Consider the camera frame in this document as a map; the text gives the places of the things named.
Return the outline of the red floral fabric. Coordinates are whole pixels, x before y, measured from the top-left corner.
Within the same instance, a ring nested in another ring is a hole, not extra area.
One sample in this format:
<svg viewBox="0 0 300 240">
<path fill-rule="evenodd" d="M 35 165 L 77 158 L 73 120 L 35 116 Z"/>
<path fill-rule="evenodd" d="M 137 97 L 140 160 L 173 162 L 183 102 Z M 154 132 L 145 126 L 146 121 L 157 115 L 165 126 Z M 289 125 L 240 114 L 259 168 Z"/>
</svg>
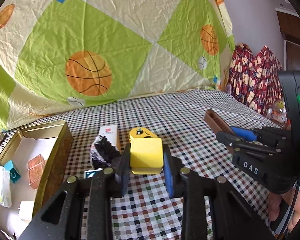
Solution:
<svg viewBox="0 0 300 240">
<path fill-rule="evenodd" d="M 232 54 L 227 88 L 235 100 L 266 116 L 271 105 L 283 97 L 277 74 L 281 70 L 268 46 L 253 55 L 247 44 L 239 43 Z"/>
</svg>

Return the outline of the white power adapter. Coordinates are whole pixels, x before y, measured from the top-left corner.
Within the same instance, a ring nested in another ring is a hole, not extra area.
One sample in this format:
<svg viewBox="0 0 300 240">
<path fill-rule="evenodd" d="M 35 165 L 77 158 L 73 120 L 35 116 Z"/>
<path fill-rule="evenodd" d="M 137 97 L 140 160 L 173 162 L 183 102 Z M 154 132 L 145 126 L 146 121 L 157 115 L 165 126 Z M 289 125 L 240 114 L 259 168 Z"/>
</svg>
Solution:
<svg viewBox="0 0 300 240">
<path fill-rule="evenodd" d="M 21 201 L 18 217 L 23 221 L 31 221 L 33 217 L 34 201 Z"/>
</svg>

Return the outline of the panda face card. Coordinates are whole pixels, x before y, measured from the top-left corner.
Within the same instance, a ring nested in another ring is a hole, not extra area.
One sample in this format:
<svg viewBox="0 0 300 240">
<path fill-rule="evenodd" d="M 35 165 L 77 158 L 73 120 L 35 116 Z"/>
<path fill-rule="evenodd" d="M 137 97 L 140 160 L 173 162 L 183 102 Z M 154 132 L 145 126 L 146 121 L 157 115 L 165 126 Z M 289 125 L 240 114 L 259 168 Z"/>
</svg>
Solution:
<svg viewBox="0 0 300 240">
<path fill-rule="evenodd" d="M 84 172 L 84 178 L 91 178 L 93 177 L 96 173 L 103 171 L 102 168 L 98 168 L 96 170 L 87 170 Z"/>
</svg>

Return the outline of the dental floss pick box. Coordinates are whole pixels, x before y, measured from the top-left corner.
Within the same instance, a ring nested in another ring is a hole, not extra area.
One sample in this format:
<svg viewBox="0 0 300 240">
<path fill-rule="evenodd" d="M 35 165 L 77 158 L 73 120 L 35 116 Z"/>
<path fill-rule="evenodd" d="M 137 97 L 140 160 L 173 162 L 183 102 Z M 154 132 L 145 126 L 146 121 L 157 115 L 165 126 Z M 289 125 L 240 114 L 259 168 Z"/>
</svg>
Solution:
<svg viewBox="0 0 300 240">
<path fill-rule="evenodd" d="M 0 166 L 0 205 L 3 207 L 12 206 L 10 172 L 3 166 Z"/>
</svg>

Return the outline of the yellow square block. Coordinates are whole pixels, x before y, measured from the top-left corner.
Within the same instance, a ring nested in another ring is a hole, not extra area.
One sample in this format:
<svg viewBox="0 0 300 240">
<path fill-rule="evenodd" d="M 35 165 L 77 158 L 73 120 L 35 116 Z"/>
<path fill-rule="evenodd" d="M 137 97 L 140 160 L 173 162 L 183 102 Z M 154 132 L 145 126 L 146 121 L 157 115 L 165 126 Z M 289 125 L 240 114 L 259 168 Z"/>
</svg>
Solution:
<svg viewBox="0 0 300 240">
<path fill-rule="evenodd" d="M 136 175 L 160 174 L 163 168 L 161 138 L 135 138 L 130 144 L 130 168 Z"/>
</svg>

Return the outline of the yellow cartoon face block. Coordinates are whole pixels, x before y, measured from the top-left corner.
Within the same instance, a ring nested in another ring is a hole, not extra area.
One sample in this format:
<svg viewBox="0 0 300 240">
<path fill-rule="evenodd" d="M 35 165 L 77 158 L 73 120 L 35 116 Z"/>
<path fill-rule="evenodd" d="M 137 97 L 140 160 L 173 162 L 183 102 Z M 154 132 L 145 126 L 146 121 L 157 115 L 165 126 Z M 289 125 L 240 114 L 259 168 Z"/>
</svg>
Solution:
<svg viewBox="0 0 300 240">
<path fill-rule="evenodd" d="M 157 135 L 144 127 L 135 127 L 129 132 L 129 141 L 135 138 L 157 138 Z"/>
</svg>

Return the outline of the white Oriental Club box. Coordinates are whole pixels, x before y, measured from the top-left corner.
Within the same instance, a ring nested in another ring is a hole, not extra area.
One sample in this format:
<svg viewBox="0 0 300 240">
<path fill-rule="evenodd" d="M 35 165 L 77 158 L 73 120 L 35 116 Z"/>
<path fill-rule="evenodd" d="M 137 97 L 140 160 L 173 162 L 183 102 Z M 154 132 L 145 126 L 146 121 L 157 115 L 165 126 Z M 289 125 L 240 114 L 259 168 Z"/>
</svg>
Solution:
<svg viewBox="0 0 300 240">
<path fill-rule="evenodd" d="M 112 146 L 120 150 L 119 132 L 117 125 L 101 126 L 98 135 L 106 137 Z"/>
</svg>

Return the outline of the blue toy brick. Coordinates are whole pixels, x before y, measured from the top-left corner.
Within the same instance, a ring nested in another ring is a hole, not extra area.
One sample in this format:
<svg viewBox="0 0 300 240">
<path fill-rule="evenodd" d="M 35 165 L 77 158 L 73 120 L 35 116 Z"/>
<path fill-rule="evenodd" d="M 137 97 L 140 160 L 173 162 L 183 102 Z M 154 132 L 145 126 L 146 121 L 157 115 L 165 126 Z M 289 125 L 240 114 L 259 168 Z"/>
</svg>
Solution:
<svg viewBox="0 0 300 240">
<path fill-rule="evenodd" d="M 17 167 L 14 165 L 14 162 L 10 159 L 5 165 L 4 168 L 10 173 L 10 180 L 12 183 L 17 183 L 21 179 L 21 174 L 19 173 Z"/>
</svg>

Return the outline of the checkered tablecloth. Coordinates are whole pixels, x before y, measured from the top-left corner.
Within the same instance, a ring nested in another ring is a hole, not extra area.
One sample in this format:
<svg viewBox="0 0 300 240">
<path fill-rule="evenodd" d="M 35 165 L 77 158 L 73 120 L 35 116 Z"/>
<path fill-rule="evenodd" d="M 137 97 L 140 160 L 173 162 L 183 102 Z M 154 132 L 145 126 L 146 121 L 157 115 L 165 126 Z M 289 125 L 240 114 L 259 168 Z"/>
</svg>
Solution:
<svg viewBox="0 0 300 240">
<path fill-rule="evenodd" d="M 216 90 L 191 90 L 130 99 L 40 118 L 36 124 L 65 120 L 74 139 L 65 176 L 82 178 L 90 167 L 90 145 L 100 127 L 116 125 L 121 148 L 129 131 L 145 127 L 158 135 L 171 154 L 201 176 L 224 176 L 268 223 L 268 191 L 232 165 L 225 146 L 218 143 L 204 121 L 212 109 L 229 125 L 246 129 L 274 126 L 266 117 Z M 131 175 L 123 198 L 111 201 L 115 239 L 179 239 L 182 200 L 170 199 L 162 175 Z"/>
</svg>

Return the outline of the brown comb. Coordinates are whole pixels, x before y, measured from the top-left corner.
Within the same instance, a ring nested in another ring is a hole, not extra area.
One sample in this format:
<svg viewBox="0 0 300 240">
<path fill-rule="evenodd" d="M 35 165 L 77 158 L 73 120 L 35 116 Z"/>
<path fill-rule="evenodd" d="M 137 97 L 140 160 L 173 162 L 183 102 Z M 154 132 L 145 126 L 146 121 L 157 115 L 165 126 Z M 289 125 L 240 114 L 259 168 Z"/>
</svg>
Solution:
<svg viewBox="0 0 300 240">
<path fill-rule="evenodd" d="M 225 132 L 231 135 L 236 135 L 228 124 L 212 109 L 208 109 L 204 116 L 204 121 L 210 129 L 217 134 L 218 132 Z"/>
</svg>

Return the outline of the wooden door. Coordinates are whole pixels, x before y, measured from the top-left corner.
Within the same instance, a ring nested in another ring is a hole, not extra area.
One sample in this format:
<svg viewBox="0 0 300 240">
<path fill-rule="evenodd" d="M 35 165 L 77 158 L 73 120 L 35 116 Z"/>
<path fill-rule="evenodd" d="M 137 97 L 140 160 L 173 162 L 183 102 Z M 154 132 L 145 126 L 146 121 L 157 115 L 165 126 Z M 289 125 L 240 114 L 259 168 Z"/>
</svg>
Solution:
<svg viewBox="0 0 300 240">
<path fill-rule="evenodd" d="M 284 39 L 284 69 L 300 71 L 300 18 L 280 11 L 277 16 Z"/>
</svg>

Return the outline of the copper pink block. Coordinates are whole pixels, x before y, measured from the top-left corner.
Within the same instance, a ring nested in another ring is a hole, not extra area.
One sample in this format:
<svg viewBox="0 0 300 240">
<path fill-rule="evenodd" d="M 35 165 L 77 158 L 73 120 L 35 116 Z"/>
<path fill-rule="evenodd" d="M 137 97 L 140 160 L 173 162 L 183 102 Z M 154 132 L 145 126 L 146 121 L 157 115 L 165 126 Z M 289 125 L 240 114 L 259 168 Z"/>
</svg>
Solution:
<svg viewBox="0 0 300 240">
<path fill-rule="evenodd" d="M 28 161 L 29 185 L 38 189 L 46 162 L 41 154 Z"/>
</svg>

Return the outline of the gold tin box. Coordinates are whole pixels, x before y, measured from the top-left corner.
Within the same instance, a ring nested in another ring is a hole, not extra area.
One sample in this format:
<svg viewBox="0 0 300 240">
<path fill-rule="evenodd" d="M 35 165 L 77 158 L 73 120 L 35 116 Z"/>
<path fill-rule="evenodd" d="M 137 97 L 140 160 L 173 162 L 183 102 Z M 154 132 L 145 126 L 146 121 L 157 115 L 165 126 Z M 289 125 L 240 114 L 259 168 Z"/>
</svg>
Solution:
<svg viewBox="0 0 300 240">
<path fill-rule="evenodd" d="M 18 129 L 0 153 L 0 166 L 21 176 L 10 185 L 11 206 L 0 204 L 0 229 L 10 238 L 19 238 L 63 182 L 73 141 L 61 120 Z"/>
</svg>

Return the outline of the basketball pattern bedsheet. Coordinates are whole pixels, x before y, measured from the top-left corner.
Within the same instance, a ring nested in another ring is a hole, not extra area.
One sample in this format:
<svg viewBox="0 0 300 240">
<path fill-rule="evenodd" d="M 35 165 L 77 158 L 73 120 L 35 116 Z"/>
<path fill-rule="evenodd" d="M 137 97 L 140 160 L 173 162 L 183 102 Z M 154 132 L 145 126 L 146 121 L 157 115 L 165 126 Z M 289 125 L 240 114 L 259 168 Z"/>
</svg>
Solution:
<svg viewBox="0 0 300 240">
<path fill-rule="evenodd" d="M 224 0 L 0 0 L 0 130 L 76 108 L 224 90 Z"/>
</svg>

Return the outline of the plastic bag with toys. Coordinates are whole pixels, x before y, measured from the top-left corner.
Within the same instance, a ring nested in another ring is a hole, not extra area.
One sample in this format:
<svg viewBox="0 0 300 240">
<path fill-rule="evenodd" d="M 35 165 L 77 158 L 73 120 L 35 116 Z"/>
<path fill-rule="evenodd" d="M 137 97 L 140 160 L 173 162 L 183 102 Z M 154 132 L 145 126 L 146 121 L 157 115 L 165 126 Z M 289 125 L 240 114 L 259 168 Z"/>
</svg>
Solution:
<svg viewBox="0 0 300 240">
<path fill-rule="evenodd" d="M 271 107 L 269 107 L 269 109 L 267 110 L 267 117 L 269 118 L 269 120 L 282 127 L 287 124 L 288 118 L 286 114 L 285 102 L 283 99 L 274 102 Z"/>
</svg>

